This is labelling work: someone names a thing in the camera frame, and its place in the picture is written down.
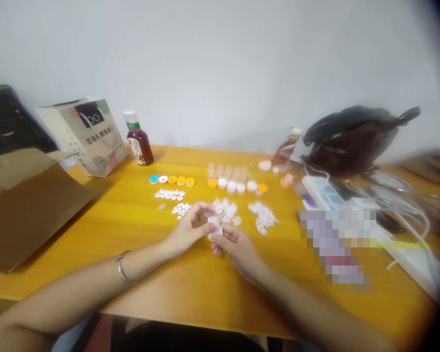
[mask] paper shopping bag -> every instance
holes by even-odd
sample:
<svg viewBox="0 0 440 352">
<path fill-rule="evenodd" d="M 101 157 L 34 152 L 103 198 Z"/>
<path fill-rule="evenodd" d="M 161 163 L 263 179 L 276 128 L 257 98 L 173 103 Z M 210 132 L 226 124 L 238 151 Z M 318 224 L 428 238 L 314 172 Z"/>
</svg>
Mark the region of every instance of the paper shopping bag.
<svg viewBox="0 0 440 352">
<path fill-rule="evenodd" d="M 106 177 L 126 156 L 105 99 L 86 97 L 35 109 L 87 176 Z"/>
<path fill-rule="evenodd" d="M 9 273 L 93 195 L 58 161 L 71 153 L 21 149 L 0 156 L 0 272 Z"/>
</svg>

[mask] silver bracelet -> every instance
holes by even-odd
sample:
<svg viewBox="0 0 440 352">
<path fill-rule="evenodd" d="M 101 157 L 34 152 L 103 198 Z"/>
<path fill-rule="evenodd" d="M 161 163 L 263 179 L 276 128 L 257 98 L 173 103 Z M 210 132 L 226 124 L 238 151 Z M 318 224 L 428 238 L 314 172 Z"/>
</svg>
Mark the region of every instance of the silver bracelet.
<svg viewBox="0 0 440 352">
<path fill-rule="evenodd" d="M 119 256 L 119 258 L 117 258 L 117 261 L 119 262 L 119 275 L 121 276 L 122 281 L 124 281 L 126 284 L 130 285 L 130 284 L 134 283 L 135 281 L 129 280 L 127 278 L 126 274 L 124 274 L 124 271 L 122 270 L 122 258 L 124 258 L 124 254 L 126 254 L 127 252 L 130 252 L 130 251 L 122 252 L 122 254 Z"/>
</svg>

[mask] yellow table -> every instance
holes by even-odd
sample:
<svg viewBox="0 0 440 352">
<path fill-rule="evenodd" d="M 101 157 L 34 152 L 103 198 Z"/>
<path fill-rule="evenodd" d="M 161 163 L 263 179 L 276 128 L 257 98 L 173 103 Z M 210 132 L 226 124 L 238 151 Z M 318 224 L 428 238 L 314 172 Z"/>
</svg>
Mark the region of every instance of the yellow table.
<svg viewBox="0 0 440 352">
<path fill-rule="evenodd" d="M 10 275 L 0 275 L 0 298 L 20 300 L 46 283 L 95 261 L 115 256 L 127 249 L 144 246 L 165 237 L 176 225 L 171 213 L 177 200 L 155 198 L 160 189 L 182 189 L 183 202 L 213 202 L 228 197 L 238 205 L 240 227 L 248 232 L 265 261 L 301 286 L 334 300 L 352 314 L 385 333 L 399 346 L 410 347 L 418 341 L 434 304 L 398 266 L 391 272 L 391 261 L 382 249 L 356 250 L 359 263 L 370 273 L 374 289 L 367 293 L 343 292 L 327 283 L 313 249 L 300 236 L 296 211 L 301 200 L 291 188 L 279 185 L 280 176 L 260 171 L 257 164 L 268 155 L 208 151 L 190 148 L 153 146 L 155 163 L 139 166 L 126 158 L 107 178 L 90 178 L 77 166 L 69 174 L 95 193 L 85 207 L 29 261 Z M 230 195 L 210 189 L 206 182 L 209 162 L 247 166 L 252 177 L 266 183 L 269 192 L 262 196 L 246 193 Z M 194 177 L 194 187 L 150 184 L 150 175 Z M 417 185 L 440 193 L 435 185 L 398 171 Z M 279 220 L 262 236 L 256 230 L 255 215 L 248 203 L 260 200 Z M 166 208 L 158 206 L 166 203 Z M 117 297 L 102 312 L 181 323 L 201 327 L 267 334 L 292 338 L 286 319 L 253 286 L 237 273 L 230 259 L 214 256 L 207 239 L 198 241 L 181 257 L 172 260 L 125 294 Z"/>
</svg>

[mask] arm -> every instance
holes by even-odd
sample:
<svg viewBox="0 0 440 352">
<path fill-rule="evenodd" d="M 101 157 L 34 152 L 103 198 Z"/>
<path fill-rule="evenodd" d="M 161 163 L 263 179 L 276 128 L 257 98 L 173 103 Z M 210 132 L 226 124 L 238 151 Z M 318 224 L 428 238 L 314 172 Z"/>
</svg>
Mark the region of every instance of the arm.
<svg viewBox="0 0 440 352">
<path fill-rule="evenodd" d="M 215 213 L 210 204 L 197 202 L 167 238 L 126 253 L 126 277 L 140 280 L 214 231 L 214 224 L 199 225 L 210 213 Z M 0 351 L 48 351 L 59 335 L 128 287 L 119 275 L 117 257 L 59 278 L 0 316 Z"/>
<path fill-rule="evenodd" d="M 240 274 L 264 292 L 318 347 L 325 351 L 394 351 L 386 338 L 369 325 L 272 270 L 245 232 L 224 224 L 223 233 L 212 236 L 214 253 L 220 254 L 220 249 L 228 253 Z"/>
</svg>

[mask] black bag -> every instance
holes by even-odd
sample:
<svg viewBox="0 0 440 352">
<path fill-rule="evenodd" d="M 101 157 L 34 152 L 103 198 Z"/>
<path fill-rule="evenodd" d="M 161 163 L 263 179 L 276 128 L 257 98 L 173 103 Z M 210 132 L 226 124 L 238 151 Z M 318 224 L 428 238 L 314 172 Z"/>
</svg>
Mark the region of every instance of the black bag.
<svg viewBox="0 0 440 352">
<path fill-rule="evenodd" d="M 311 126 L 303 142 L 313 145 L 302 159 L 332 176 L 352 176 L 366 171 L 391 144 L 399 126 L 420 115 L 420 108 L 394 117 L 385 109 L 354 106 L 333 113 Z"/>
</svg>

